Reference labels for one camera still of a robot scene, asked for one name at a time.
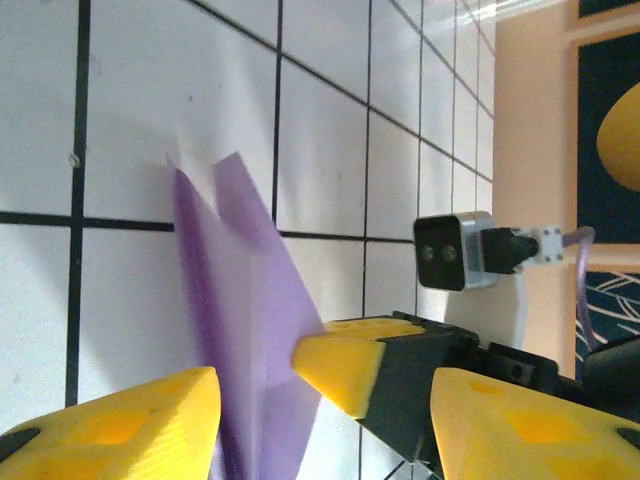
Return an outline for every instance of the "folded purple paper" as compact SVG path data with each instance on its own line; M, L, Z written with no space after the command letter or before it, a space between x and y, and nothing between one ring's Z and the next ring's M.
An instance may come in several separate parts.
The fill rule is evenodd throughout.
M202 364L220 379L225 478L294 480L320 396L291 356L324 328L240 155L209 172L213 206L175 169L175 223Z

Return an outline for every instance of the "black screw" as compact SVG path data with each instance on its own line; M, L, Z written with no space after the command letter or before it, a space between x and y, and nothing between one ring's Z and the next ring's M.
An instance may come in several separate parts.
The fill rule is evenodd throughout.
M514 365L511 369L511 377L514 380L518 380L522 376L522 367L520 365Z

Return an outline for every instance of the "orange wall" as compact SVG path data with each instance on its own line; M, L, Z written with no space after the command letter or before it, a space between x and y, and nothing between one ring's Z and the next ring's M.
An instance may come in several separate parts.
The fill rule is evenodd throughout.
M560 3L498 18L496 30L493 215L502 226L568 224L569 45L577 39L640 23L640 13L582 28ZM640 265L633 258L592 262ZM525 349L568 372L567 264L525 272L529 316Z

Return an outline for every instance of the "white tile wall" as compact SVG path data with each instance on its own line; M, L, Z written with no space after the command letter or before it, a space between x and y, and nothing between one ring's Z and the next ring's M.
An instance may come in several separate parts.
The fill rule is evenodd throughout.
M478 28L464 0L456 15L456 71L474 93L478 82Z
M278 38L278 0L200 0L275 44Z
M325 321L442 320L447 293L415 289L412 223L490 209L493 170L477 97L493 110L495 6L467 2L478 35L457 1L456 22L454 1L372 0L371 25L368 2L94 1L77 119L78 2L0 2L0 429L64 406L69 302L81 401L194 364L175 236L139 223L173 220L165 164L179 143L209 162L240 151L269 209L275 177L277 226ZM76 123L76 199L118 229L70 217ZM39 222L65 226L20 225ZM83 248L72 282L70 244ZM299 478L387 477L400 459L368 432L359 451L359 435L323 400ZM389 478L427 476L403 465Z
M80 402L197 365L173 234L87 230L82 268Z
M403 460L368 430L362 430L362 478L385 478ZM404 464L392 477L411 480L411 466Z
M282 33L285 52L367 98L368 2L285 1Z
M478 171L493 178L493 119L478 109Z
M482 0L482 15L480 16L480 28L487 38L489 45L496 48L496 0Z
M0 225L0 432L64 408L69 229Z
M240 151L270 206L275 54L183 1L91 17L85 214L171 221L179 131L211 162Z
M410 239L418 203L419 140L371 114L367 234Z
M453 66L456 23L455 0L424 0L422 32L445 61Z
M285 243L323 321L361 316L361 243L294 238ZM298 477L357 479L358 431L356 422L322 399Z
M453 124L453 154L471 168L476 166L476 109L478 101L456 81Z
M478 97L493 112L495 58L483 38L478 43Z
M71 209L78 2L1 2L0 210Z
M484 178L478 177L478 185L476 186L478 203L476 210L484 210L485 212L493 212L493 192L491 183Z
M413 245L369 242L364 290L367 317L391 315L393 310L413 313L416 292Z
M362 235L365 107L285 61L280 130L278 227Z
M397 3L411 22L420 28L420 22L422 21L422 0L397 0Z
M476 175L467 167L453 165L453 211L473 212L476 207Z
M446 152L453 147L453 72L426 45L422 50L421 135Z
M420 35L389 0L372 0L371 104L418 131Z
M298 238L285 243L323 321L361 316L362 243Z
M451 213L453 161L425 143L420 148L419 216Z

